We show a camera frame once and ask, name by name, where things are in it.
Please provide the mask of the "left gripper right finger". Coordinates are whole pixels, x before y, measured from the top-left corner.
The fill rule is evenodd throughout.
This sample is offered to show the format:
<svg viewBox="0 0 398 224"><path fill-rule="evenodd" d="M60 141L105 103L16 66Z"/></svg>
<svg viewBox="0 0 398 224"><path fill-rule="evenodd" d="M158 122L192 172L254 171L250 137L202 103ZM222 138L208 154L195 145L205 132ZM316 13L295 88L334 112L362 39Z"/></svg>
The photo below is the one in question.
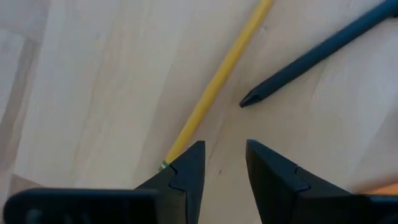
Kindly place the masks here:
<svg viewBox="0 0 398 224"><path fill-rule="evenodd" d="M249 181L263 224L369 224L369 201L246 142Z"/></svg>

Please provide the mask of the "black felt-tip pen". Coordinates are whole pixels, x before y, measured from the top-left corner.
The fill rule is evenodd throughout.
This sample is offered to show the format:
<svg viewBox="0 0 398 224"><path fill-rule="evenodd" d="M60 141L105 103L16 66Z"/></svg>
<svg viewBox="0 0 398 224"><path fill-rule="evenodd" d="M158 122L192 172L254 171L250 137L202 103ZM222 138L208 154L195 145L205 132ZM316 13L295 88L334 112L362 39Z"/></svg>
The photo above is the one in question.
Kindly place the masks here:
<svg viewBox="0 0 398 224"><path fill-rule="evenodd" d="M239 106L244 108L266 99L359 36L392 17L398 17L398 0L385 0L255 86L239 102Z"/></svg>

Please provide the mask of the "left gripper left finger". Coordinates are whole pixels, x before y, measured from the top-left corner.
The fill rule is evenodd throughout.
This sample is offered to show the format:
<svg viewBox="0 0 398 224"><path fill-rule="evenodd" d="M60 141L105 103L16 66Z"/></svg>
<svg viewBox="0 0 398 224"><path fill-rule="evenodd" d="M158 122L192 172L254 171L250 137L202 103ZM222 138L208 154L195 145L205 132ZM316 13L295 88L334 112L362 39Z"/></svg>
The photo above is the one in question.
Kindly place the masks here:
<svg viewBox="0 0 398 224"><path fill-rule="evenodd" d="M152 192L149 224L198 224L204 181L205 141L197 141L136 188Z"/></svg>

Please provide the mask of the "yellow pencil green ferrule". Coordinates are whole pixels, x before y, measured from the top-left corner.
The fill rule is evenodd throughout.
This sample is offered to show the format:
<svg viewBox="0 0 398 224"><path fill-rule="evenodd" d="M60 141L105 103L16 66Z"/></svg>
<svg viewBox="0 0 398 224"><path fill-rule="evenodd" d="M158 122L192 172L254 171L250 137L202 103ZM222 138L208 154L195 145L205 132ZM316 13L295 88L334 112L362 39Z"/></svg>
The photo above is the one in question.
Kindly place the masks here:
<svg viewBox="0 0 398 224"><path fill-rule="evenodd" d="M167 168L174 160L176 160L178 156L183 153L185 146L202 119L205 117L208 109L213 104L221 87L228 79L230 73L233 71L234 66L245 51L249 41L252 38L252 35L255 33L255 31L257 31L258 27L263 22L273 2L274 0L258 1L258 4L254 8L240 34L234 41L231 48L228 50L228 53L220 64L216 73L213 75L213 78L205 88L202 96L194 107L191 115L184 124L172 147L168 151L165 159L162 161L158 171L162 171Z"/></svg>

